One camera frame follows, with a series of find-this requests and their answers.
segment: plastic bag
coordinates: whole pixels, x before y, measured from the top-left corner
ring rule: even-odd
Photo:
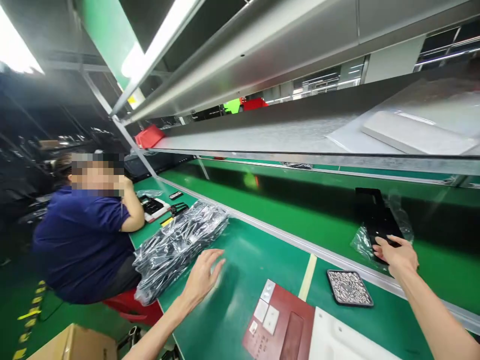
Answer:
[[[148,196],[149,198],[159,198],[164,192],[160,190],[138,190],[135,191],[137,197]]]
[[[145,241],[134,252],[133,266],[141,274],[135,299],[143,306],[155,301],[219,237],[228,219],[223,209],[199,200]]]
[[[280,163],[286,167],[294,168],[294,169],[312,170],[313,168],[312,164],[305,164],[301,162],[280,162]]]
[[[410,224],[408,214],[402,208],[402,198],[400,194],[395,191],[391,191],[388,194],[388,198],[383,196],[383,201],[385,202],[385,206],[390,208],[391,213],[395,218],[401,233],[403,234],[403,238],[413,244],[414,231],[412,230],[412,225]],[[350,245],[364,258],[370,260],[371,263],[374,264],[378,269],[388,272],[388,265],[375,260],[376,256],[374,255],[374,251],[370,245],[367,229],[363,226],[363,224],[356,232]]]

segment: blue polo shirt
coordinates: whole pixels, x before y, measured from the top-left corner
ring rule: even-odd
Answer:
[[[102,300],[134,250],[129,235],[120,232],[129,216],[116,197],[72,193],[70,186],[55,192],[35,229],[33,251],[45,282],[59,298],[72,304]]]

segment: cardboard box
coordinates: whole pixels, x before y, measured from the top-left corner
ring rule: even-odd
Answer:
[[[117,360],[117,344],[109,336],[71,324],[28,360]]]
[[[58,140],[40,140],[38,142],[42,149],[55,149],[60,146],[60,141]]]

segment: hair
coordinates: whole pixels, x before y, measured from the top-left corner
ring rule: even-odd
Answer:
[[[60,185],[69,184],[69,175],[72,173],[72,153],[65,153],[57,158],[53,162],[52,169]]]

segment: human hand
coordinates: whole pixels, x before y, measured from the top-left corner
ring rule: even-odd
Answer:
[[[130,180],[125,175],[120,175],[118,177],[118,182],[120,184],[120,189],[122,189],[122,190],[133,189],[134,188],[134,183],[132,182],[132,180]]]
[[[375,241],[378,245],[372,246],[375,256],[388,263],[388,271],[394,278],[405,270],[416,272],[419,259],[412,244],[398,236],[388,235],[388,238],[401,246],[393,247],[387,240],[377,236]]]
[[[180,295],[183,304],[187,307],[187,311],[191,312],[212,290],[217,281],[220,270],[225,264],[225,259],[222,259],[215,266],[211,273],[212,265],[224,253],[220,249],[204,250],[196,259],[193,265],[185,288]]]

